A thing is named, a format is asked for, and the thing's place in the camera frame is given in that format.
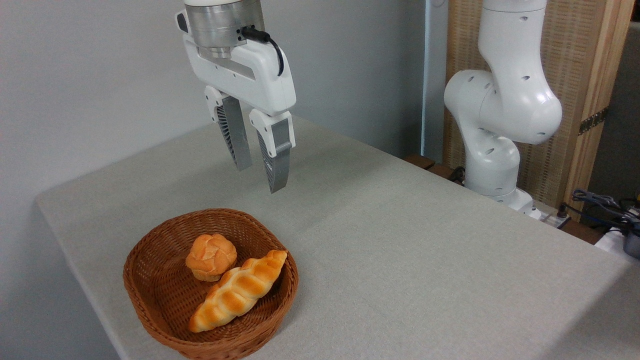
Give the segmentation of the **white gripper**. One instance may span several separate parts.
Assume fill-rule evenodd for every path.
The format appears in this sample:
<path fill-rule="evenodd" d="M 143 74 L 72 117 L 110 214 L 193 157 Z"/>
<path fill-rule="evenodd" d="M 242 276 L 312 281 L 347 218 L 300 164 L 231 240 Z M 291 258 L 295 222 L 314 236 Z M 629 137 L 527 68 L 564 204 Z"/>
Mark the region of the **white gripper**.
<path fill-rule="evenodd" d="M 237 170 L 252 166 L 242 101 L 254 108 L 249 120 L 256 129 L 270 193 L 283 189 L 290 174 L 290 152 L 296 146 L 288 110 L 297 102 L 286 56 L 282 57 L 283 72 L 278 75 L 279 58 L 270 44 L 248 39 L 231 50 L 230 58 L 213 58 L 205 48 L 197 47 L 190 35 L 182 38 L 196 77 L 210 85 L 205 88 L 206 105 Z"/>

